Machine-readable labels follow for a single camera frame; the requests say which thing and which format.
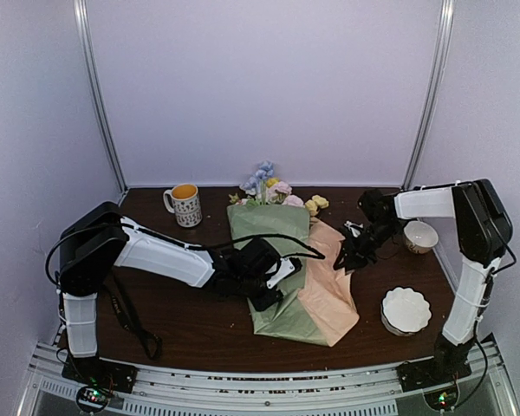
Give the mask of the scalloped white bowl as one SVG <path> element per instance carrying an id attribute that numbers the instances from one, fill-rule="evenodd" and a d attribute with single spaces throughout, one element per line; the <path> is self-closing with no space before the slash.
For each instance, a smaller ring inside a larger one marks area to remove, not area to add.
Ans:
<path id="1" fill-rule="evenodd" d="M 388 332 L 411 336 L 428 326 L 432 318 L 430 303 L 412 288 L 389 290 L 380 305 L 380 318 Z"/>

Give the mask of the aluminium frame post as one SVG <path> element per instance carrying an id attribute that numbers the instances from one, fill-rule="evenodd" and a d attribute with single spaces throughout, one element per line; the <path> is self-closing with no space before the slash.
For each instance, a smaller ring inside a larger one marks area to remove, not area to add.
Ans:
<path id="1" fill-rule="evenodd" d="M 88 20 L 88 2 L 84 0 L 74 0 L 75 23 L 78 30 L 83 58 L 86 66 L 88 84 L 94 114 L 101 135 L 101 141 L 105 148 L 107 161 L 114 174 L 115 182 L 121 196 L 125 196 L 129 190 L 125 175 L 123 174 L 120 159 L 115 148 L 113 135 L 109 125 L 105 101 L 101 91 L 98 68 L 94 56 L 92 34 Z"/>
<path id="2" fill-rule="evenodd" d="M 422 107 L 419 125 L 415 136 L 415 141 L 411 156 L 407 165 L 406 174 L 401 185 L 402 190 L 411 189 L 416 172 L 422 159 L 424 147 L 429 137 L 432 118 L 437 106 L 439 89 L 445 73 L 445 66 L 450 50 L 452 39 L 455 1 L 443 0 L 439 13 L 439 26 L 434 46 L 432 67 L 426 89 L 426 97 Z"/>

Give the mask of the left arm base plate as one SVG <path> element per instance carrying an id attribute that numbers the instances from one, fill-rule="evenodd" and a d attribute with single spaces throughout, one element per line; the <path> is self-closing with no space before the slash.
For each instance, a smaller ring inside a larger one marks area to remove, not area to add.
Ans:
<path id="1" fill-rule="evenodd" d="M 108 391 L 131 393 L 138 369 L 135 366 L 105 361 L 98 357 L 68 357 L 62 377 Z"/>

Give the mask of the peach flower stem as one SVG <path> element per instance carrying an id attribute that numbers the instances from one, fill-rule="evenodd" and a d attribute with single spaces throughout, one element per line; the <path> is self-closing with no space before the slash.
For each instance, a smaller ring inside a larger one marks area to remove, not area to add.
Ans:
<path id="1" fill-rule="evenodd" d="M 238 193 L 229 195 L 230 205 L 247 205 L 249 202 L 248 197 L 243 197 Z"/>

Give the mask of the patterned mug yellow inside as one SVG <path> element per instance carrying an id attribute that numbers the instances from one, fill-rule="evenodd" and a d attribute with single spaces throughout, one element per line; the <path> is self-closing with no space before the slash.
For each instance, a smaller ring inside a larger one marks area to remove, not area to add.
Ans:
<path id="1" fill-rule="evenodd" d="M 193 228 L 203 219 L 198 187 L 193 184 L 176 185 L 163 192 L 166 210 L 175 216 L 179 226 Z"/>

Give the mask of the blue flower stem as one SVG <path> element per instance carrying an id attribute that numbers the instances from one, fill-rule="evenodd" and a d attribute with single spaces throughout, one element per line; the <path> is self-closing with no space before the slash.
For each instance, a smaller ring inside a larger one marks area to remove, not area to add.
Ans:
<path id="1" fill-rule="evenodd" d="M 268 180 L 274 175 L 274 164 L 265 160 L 258 168 L 246 179 L 239 189 L 246 195 L 254 197 L 260 204 L 265 204 L 267 200 Z"/>

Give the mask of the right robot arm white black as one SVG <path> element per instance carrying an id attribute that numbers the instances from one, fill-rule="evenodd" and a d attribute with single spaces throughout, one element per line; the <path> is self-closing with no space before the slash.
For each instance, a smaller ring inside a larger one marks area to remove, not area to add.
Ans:
<path id="1" fill-rule="evenodd" d="M 384 194 L 364 192 L 358 206 L 369 225 L 346 223 L 335 269 L 352 271 L 376 261 L 376 251 L 417 218 L 452 218 L 462 255 L 461 277 L 452 309 L 427 363 L 427 375 L 445 382 L 464 364 L 477 337 L 478 318 L 491 298 L 493 280 L 513 252 L 513 226 L 489 179 L 457 181 Z"/>

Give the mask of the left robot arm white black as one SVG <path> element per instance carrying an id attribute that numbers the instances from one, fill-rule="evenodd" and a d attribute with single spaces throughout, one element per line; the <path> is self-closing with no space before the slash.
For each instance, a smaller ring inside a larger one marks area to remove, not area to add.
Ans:
<path id="1" fill-rule="evenodd" d="M 324 257 L 299 238 L 277 233 L 190 244 L 138 224 L 107 201 L 63 231 L 44 267 L 61 296 L 73 369 L 89 385 L 98 385 L 107 378 L 107 365 L 97 358 L 96 302 L 114 270 L 141 270 L 195 289 L 245 297 L 263 311 L 283 299 L 278 284 L 300 271 L 304 258 Z"/>

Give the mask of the small white bowl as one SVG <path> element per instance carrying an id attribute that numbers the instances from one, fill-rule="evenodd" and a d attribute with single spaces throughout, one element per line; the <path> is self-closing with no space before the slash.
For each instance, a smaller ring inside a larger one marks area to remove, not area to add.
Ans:
<path id="1" fill-rule="evenodd" d="M 429 224 L 421 221 L 408 222 L 403 236 L 407 249 L 419 255 L 428 253 L 439 242 L 438 233 Z"/>

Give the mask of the wrapping paper sheet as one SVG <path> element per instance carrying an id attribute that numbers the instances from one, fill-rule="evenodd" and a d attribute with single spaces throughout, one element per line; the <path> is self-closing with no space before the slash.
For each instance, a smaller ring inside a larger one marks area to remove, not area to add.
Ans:
<path id="1" fill-rule="evenodd" d="M 277 288 L 283 299 L 265 311 L 250 307 L 253 332 L 289 341 L 333 347 L 360 320 L 351 295 L 351 276 L 335 270 L 344 236 L 303 207 L 231 205 L 227 216 L 234 239 L 253 234 L 282 234 L 320 251 L 323 260 L 303 258 L 302 269 Z"/>

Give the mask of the left aluminium frame post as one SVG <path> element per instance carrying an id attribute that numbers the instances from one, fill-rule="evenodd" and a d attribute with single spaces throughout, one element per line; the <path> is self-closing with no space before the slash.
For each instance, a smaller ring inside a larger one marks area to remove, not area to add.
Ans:
<path id="1" fill-rule="evenodd" d="M 105 101 L 101 91 L 98 68 L 94 56 L 92 34 L 88 20 L 88 2 L 84 0 L 74 0 L 75 23 L 78 30 L 83 58 L 86 66 L 88 84 L 94 114 L 101 135 L 101 141 L 105 148 L 107 161 L 114 174 L 115 182 L 121 196 L 125 196 L 129 190 L 125 175 L 123 174 L 120 159 L 115 148 L 113 135 L 109 125 Z"/>

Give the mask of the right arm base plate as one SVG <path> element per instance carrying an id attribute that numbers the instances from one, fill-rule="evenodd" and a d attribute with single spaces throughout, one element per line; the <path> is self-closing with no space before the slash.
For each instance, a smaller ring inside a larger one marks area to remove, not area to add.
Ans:
<path id="1" fill-rule="evenodd" d="M 404 393 L 453 383 L 471 375 L 469 364 L 461 364 L 456 369 L 439 370 L 434 359 L 405 361 L 396 367 L 401 389 Z"/>

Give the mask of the pink rose flower stem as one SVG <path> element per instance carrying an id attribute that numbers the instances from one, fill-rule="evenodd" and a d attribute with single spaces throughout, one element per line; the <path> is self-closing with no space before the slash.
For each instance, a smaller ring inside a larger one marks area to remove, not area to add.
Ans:
<path id="1" fill-rule="evenodd" d="M 277 178 L 267 181 L 266 202 L 275 205 L 288 205 L 293 207 L 304 207 L 301 198 L 293 194 L 291 185 Z"/>

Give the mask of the pale yellow flower stem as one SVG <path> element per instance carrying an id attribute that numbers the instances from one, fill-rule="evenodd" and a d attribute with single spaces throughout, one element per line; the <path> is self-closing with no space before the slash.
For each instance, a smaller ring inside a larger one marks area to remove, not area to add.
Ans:
<path id="1" fill-rule="evenodd" d="M 314 195 L 304 203 L 304 206 L 311 217 L 316 217 L 321 210 L 329 207 L 329 201 L 320 195 Z"/>

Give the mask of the right aluminium frame post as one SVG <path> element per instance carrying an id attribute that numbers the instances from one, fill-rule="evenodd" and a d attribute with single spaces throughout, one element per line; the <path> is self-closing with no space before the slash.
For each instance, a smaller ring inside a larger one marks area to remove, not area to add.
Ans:
<path id="1" fill-rule="evenodd" d="M 452 39 L 455 1 L 443 0 L 439 13 L 439 26 L 434 46 L 432 67 L 426 89 L 426 97 L 422 107 L 419 125 L 415 136 L 415 141 L 411 156 L 407 165 L 406 174 L 401 185 L 402 190 L 411 189 L 416 172 L 422 159 L 424 147 L 429 137 L 432 118 L 437 106 L 439 89 L 445 73 L 445 66 L 450 50 Z"/>

